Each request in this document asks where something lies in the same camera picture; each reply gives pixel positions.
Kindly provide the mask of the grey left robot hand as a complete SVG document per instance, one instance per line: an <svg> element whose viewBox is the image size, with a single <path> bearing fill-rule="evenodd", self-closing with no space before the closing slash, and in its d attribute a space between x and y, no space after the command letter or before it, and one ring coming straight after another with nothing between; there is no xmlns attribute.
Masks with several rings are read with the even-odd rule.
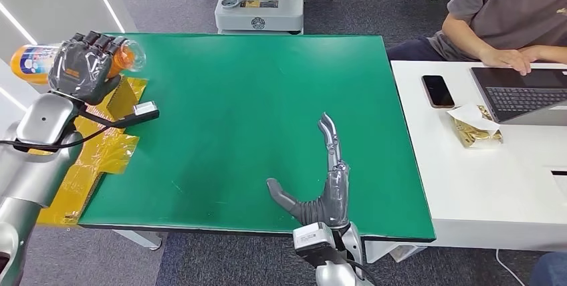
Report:
<svg viewBox="0 0 567 286"><path fill-rule="evenodd" d="M47 75L50 88L95 106L121 81L112 74L114 56L128 39L95 31L64 41Z"/></svg>

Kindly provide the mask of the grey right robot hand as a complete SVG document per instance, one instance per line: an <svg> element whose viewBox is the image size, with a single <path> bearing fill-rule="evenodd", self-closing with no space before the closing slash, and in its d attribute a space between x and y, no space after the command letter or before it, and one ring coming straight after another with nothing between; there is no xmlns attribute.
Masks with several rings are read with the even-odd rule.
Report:
<svg viewBox="0 0 567 286"><path fill-rule="evenodd" d="M275 203L302 225L325 223L331 229L350 224L348 218L349 165L342 158L340 139L334 121L323 113L318 128L324 137L327 151L327 173L322 194L311 201L298 201L283 190L274 178L266 180L267 189Z"/></svg>

